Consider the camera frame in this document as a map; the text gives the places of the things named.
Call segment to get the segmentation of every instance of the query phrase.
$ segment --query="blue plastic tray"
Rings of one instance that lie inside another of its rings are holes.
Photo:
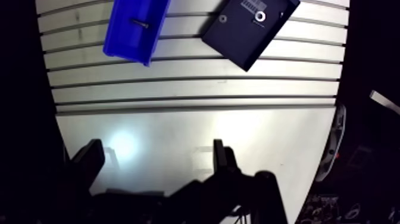
[[[103,51],[150,65],[170,0],[115,0]],[[149,24],[146,29],[132,19]]]

